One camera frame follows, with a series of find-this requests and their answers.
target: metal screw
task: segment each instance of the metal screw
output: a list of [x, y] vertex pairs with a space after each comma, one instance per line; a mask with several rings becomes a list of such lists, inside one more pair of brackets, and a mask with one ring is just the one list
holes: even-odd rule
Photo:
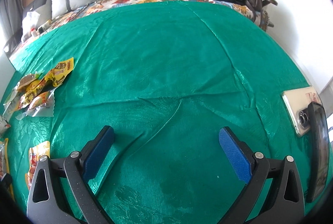
[[263, 155], [261, 152], [256, 152], [254, 155], [255, 155], [255, 157], [258, 158], [258, 159], [262, 159], [262, 158], [264, 158], [264, 155]]
[[42, 155], [39, 161], [44, 162], [47, 159], [47, 155]]
[[293, 158], [291, 155], [288, 155], [288, 156], [287, 156], [287, 160], [288, 160], [289, 162], [293, 162], [293, 161], [294, 161], [294, 158]]
[[71, 158], [76, 158], [76, 157], [78, 157], [78, 156], [79, 156], [79, 154], [80, 154], [80, 152], [79, 152], [79, 151], [74, 151], [74, 152], [71, 152]]

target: bed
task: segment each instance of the bed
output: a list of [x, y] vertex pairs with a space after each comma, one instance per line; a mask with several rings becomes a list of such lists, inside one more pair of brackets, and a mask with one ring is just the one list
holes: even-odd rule
[[308, 86], [291, 59], [232, 6], [153, 1], [100, 0], [60, 17], [12, 55], [17, 71], [5, 95], [27, 73], [75, 62], [55, 91], [54, 117], [12, 117], [6, 132], [23, 210], [28, 149], [49, 140], [51, 158], [65, 157], [104, 125], [114, 128], [116, 141], [89, 186], [116, 223], [217, 223], [244, 186], [219, 145], [224, 126], [266, 157], [292, 155], [307, 190], [309, 139], [296, 137], [281, 98]]

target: white plastic bag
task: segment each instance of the white plastic bag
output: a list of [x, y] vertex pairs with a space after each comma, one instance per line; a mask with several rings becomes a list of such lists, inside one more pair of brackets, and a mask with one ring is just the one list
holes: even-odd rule
[[27, 12], [27, 16], [22, 20], [22, 30], [23, 30], [22, 39], [26, 38], [26, 35], [28, 35], [29, 37], [31, 36], [30, 30], [32, 28], [36, 28], [39, 16], [40, 14], [35, 11]]

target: floral bedspread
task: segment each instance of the floral bedspread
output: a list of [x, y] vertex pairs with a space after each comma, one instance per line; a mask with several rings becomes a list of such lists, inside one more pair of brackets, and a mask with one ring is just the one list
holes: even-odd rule
[[[72, 12], [64, 14], [56, 19], [54, 19], [51, 23], [51, 26], [47, 29], [45, 33], [48, 33], [68, 22], [71, 22], [77, 18], [85, 17], [91, 15], [96, 12], [105, 11], [111, 8], [128, 6], [132, 4], [140, 4], [140, 3], [147, 3], [147, 2], [167, 2], [167, 1], [188, 1], [188, 2], [207, 2], [213, 4], [222, 4], [231, 9], [237, 11], [238, 13], [242, 14], [243, 16], [247, 17], [250, 20], [253, 20], [253, 13], [248, 9], [247, 6], [241, 6], [238, 4], [234, 4], [231, 2], [220, 2], [214, 0], [98, 0], [96, 2], [92, 2], [86, 6], [80, 7]], [[255, 24], [262, 28], [264, 31], [267, 30], [267, 26], [269, 23], [269, 16], [266, 11], [263, 11], [263, 18], [260, 18], [260, 12], [257, 12], [257, 17], [255, 20]], [[32, 39], [28, 39], [26, 42], [19, 44], [13, 54], [17, 52], [19, 49], [29, 45], [33, 42]]]

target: blue gripper pad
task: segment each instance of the blue gripper pad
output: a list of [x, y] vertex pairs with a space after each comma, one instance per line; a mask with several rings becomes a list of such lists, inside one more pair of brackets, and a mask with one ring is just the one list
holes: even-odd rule
[[104, 133], [99, 142], [92, 149], [84, 163], [82, 178], [85, 182], [96, 177], [106, 155], [114, 143], [114, 130], [112, 127]]
[[238, 179], [248, 184], [252, 177], [250, 162], [225, 128], [219, 132], [219, 142]]

